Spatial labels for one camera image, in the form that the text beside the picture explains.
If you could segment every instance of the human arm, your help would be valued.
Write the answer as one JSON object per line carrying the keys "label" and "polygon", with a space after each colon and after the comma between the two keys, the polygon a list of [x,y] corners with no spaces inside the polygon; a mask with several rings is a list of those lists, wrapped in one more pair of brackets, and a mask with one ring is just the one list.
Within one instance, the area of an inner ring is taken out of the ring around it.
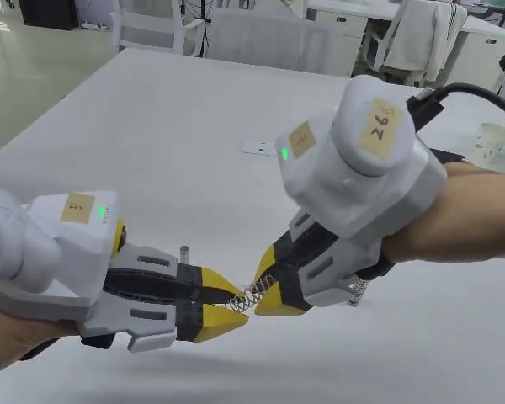
{"label": "human arm", "polygon": [[45,341],[76,334],[72,322],[19,320],[0,311],[0,370]]}
{"label": "human arm", "polygon": [[446,169],[447,184],[431,208],[384,240],[392,262],[505,258],[505,175],[468,163]]}

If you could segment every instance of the white cup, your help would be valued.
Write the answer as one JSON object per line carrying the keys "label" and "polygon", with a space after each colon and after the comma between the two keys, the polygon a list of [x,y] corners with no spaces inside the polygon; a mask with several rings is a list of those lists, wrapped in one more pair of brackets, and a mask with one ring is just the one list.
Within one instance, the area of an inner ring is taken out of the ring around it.
{"label": "white cup", "polygon": [[477,139],[466,159],[478,167],[490,167],[504,147],[505,128],[495,124],[481,124]]}

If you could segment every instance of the tape label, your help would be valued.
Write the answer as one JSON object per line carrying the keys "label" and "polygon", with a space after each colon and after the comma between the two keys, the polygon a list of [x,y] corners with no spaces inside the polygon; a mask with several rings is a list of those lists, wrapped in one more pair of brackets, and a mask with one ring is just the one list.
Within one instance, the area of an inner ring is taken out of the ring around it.
{"label": "tape label", "polygon": [[370,115],[358,146],[380,160],[388,160],[401,123],[402,110],[381,98],[372,102]]}
{"label": "tape label", "polygon": [[60,220],[87,224],[90,221],[94,203],[94,195],[69,194]]}
{"label": "tape label", "polygon": [[290,145],[292,147],[292,152],[294,153],[294,158],[300,158],[309,149],[314,147],[316,144],[316,139],[312,134],[311,127],[309,126],[309,121],[303,122],[296,130],[290,135]]}

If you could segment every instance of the floor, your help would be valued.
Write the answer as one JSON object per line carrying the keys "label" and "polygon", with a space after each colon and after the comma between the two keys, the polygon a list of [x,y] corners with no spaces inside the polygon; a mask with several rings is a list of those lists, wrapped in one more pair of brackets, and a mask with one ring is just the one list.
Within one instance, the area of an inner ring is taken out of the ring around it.
{"label": "floor", "polygon": [[0,0],[0,148],[115,53],[109,33],[27,27]]}

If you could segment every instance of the coiled spring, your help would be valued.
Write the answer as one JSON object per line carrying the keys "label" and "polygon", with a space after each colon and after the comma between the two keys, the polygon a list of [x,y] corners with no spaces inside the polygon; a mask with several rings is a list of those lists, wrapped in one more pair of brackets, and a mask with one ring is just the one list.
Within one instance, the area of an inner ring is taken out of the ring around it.
{"label": "coiled spring", "polygon": [[369,283],[369,280],[360,279],[352,285],[353,298],[348,300],[348,306],[357,307],[359,305],[359,302],[361,301],[364,292],[367,290]]}
{"label": "coiled spring", "polygon": [[228,300],[225,306],[238,313],[243,313],[255,306],[275,283],[276,280],[273,276],[263,276],[254,284],[245,288],[239,295],[235,295]]}

